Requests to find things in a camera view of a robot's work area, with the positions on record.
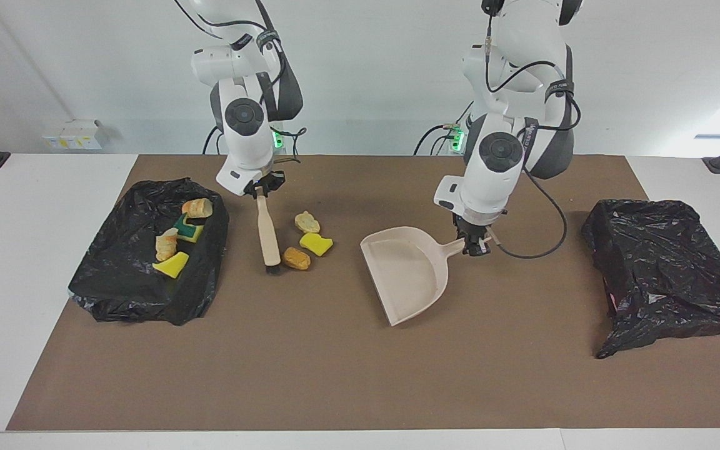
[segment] electrical socket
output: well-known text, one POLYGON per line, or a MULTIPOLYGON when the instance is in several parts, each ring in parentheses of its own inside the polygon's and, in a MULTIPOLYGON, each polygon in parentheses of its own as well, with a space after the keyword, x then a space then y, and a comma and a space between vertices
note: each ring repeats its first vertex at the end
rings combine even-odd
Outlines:
POLYGON ((56 150, 102 150, 108 136, 98 120, 73 120, 43 134, 49 148, 56 150))

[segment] bread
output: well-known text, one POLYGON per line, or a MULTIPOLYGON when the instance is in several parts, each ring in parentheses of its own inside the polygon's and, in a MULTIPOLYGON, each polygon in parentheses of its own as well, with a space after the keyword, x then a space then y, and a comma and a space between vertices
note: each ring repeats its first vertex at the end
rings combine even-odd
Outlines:
POLYGON ((213 203, 209 199, 195 199, 182 205, 182 213, 191 219, 205 219, 213 215, 213 203))
POLYGON ((304 251, 293 247, 289 247, 285 250, 285 253, 282 254, 282 260, 285 262, 286 266, 298 271, 306 271, 309 269, 309 265, 311 265, 309 255, 304 251))
POLYGON ((171 228, 157 237, 154 243, 157 261, 163 262, 177 254, 177 229, 171 228))
POLYGON ((318 223, 318 220, 316 220, 315 217, 307 211, 304 211, 302 214, 298 214, 298 216, 294 217, 294 223, 296 224, 296 227, 299 230, 304 231, 304 233, 321 232, 320 223, 318 223))

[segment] green indicator light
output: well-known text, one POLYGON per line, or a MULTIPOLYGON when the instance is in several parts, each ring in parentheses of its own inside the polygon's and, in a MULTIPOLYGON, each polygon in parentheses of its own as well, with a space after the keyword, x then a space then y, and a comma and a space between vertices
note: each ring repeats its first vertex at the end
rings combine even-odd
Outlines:
POLYGON ((452 137, 452 151, 454 151, 454 153, 463 153, 463 141, 465 139, 465 131, 454 130, 454 136, 452 137))
POLYGON ((272 133, 274 134, 274 148, 283 148, 283 145, 285 145, 283 137, 276 131, 272 131, 272 133))

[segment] black garbage bag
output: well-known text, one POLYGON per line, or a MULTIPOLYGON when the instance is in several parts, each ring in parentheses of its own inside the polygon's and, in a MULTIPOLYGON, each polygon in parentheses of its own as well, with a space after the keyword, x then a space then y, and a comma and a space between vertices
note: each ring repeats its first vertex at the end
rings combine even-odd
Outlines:
POLYGON ((71 279, 69 291, 97 321, 166 320, 183 325, 204 316, 218 285, 229 214, 221 196, 191 179, 138 182, 107 217, 71 279), (197 243, 180 242, 189 260, 177 279, 152 267, 155 237, 182 216, 188 200, 207 197, 212 216, 197 243))
POLYGON ((612 333, 598 359, 666 337, 720 334, 720 252, 686 203, 602 200, 582 227, 612 333))

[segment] dustpan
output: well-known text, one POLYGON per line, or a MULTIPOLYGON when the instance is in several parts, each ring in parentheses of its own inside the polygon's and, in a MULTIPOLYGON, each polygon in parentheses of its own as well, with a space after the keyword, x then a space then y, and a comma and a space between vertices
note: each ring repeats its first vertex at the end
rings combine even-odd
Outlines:
POLYGON ((449 282, 449 257, 463 251, 458 239, 446 245, 413 227, 371 234, 360 242, 377 294, 392 326, 423 313, 449 282))

